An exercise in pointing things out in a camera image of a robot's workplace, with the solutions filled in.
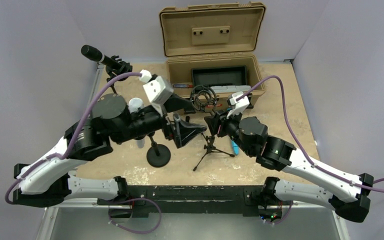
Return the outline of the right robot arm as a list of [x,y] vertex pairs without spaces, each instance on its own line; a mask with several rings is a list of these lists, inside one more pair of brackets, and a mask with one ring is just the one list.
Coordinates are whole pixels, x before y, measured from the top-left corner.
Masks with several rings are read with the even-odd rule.
[[368,195],[374,178],[344,172],[306,156],[292,143],[268,134],[268,127],[255,116],[241,114],[228,117],[218,111],[204,118],[212,135],[228,136],[250,158],[262,167],[285,172],[309,181],[293,183],[277,177],[267,177],[260,196],[268,204],[275,201],[299,201],[333,210],[341,218],[362,223],[370,210]]

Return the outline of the silver white microphone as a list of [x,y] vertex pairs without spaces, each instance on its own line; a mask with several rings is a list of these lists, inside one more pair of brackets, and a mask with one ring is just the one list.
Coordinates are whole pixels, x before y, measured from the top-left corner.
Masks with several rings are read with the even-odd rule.
[[[139,110],[143,109],[144,106],[145,105],[143,100],[139,97],[134,97],[128,102],[128,110],[134,120],[138,119]],[[136,137],[135,140],[136,140],[136,145],[139,149],[142,149],[145,146],[145,135]]]

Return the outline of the blue microphone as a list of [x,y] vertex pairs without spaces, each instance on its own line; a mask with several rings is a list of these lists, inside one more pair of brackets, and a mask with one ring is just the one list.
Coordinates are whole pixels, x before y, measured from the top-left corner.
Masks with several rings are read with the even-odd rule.
[[230,143],[231,143],[231,147],[232,147],[232,150],[233,150],[233,154],[235,156],[237,156],[239,154],[239,152],[240,152],[239,146],[233,140],[231,140]]

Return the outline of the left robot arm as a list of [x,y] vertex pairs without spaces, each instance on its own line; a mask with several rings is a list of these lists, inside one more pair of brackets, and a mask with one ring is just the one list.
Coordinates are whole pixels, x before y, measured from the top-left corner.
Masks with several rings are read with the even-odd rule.
[[30,165],[15,165],[15,183],[6,192],[5,200],[37,208],[80,198],[112,200],[122,205],[129,199],[125,178],[82,179],[70,171],[110,154],[111,143],[140,140],[160,130],[167,140],[182,148],[206,129],[202,124],[182,120],[178,114],[169,118],[151,105],[144,106],[140,98],[126,101],[121,95],[106,94],[87,108],[84,116],[66,130],[45,156]]

